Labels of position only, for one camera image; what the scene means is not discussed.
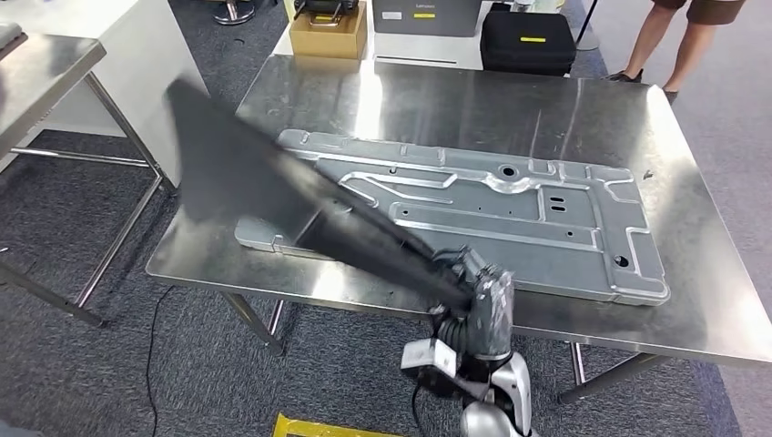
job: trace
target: black cover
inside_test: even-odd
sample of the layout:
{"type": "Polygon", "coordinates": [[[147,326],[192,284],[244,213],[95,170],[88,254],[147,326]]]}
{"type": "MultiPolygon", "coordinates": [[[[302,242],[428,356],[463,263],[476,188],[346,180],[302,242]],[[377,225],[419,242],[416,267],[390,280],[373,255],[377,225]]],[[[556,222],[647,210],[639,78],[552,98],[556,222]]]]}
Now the black cover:
{"type": "Polygon", "coordinates": [[[491,12],[482,23],[480,53],[485,70],[563,76],[576,44],[563,15],[491,12]]]}

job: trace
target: yellow label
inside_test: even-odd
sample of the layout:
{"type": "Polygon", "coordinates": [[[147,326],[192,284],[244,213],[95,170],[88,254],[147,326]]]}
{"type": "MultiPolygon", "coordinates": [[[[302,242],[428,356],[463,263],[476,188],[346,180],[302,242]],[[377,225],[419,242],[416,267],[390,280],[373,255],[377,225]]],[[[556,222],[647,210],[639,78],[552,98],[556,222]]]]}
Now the yellow label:
{"type": "Polygon", "coordinates": [[[381,434],[380,432],[368,432],[343,428],[340,426],[324,425],[322,423],[295,421],[288,419],[279,413],[276,418],[276,427],[273,429],[273,437],[399,437],[393,434],[381,434]]]}

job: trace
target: aluminum plate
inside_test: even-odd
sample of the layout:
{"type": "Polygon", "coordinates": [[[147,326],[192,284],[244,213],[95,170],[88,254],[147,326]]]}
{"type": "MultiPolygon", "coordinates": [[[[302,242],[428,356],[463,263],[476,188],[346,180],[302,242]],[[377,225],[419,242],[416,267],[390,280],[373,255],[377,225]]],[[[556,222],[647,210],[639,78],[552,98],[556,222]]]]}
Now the aluminum plate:
{"type": "MultiPolygon", "coordinates": [[[[288,129],[279,142],[435,249],[468,245],[520,290],[631,305],[670,296],[630,170],[288,129]]],[[[242,245],[320,257],[242,218],[242,245]]]]}

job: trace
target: shorts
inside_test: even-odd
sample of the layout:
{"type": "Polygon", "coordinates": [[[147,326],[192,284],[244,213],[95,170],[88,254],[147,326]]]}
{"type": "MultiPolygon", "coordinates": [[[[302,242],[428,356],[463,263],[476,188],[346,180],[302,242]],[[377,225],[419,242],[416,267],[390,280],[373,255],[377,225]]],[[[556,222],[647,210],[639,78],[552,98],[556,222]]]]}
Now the shorts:
{"type": "MultiPolygon", "coordinates": [[[[735,21],[746,0],[692,0],[686,18],[698,25],[728,25],[735,21]]],[[[667,9],[679,9],[686,0],[654,0],[667,9]]]]}

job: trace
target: black shoe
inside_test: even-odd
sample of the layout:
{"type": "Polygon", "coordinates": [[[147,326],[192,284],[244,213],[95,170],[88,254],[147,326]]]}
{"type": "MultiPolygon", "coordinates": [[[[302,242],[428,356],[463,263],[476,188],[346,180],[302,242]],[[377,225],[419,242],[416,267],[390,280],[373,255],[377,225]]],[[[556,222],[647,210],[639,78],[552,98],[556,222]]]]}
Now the black shoe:
{"type": "Polygon", "coordinates": [[[672,106],[673,102],[676,101],[676,97],[678,97],[678,91],[665,91],[665,97],[667,97],[667,101],[670,102],[670,106],[672,106]]]}
{"type": "Polygon", "coordinates": [[[610,80],[612,82],[629,82],[631,84],[640,84],[642,80],[644,80],[644,69],[641,68],[641,71],[638,73],[638,76],[635,78],[632,78],[625,74],[625,71],[620,71],[619,73],[614,73],[610,76],[604,77],[604,80],[610,80]]]}

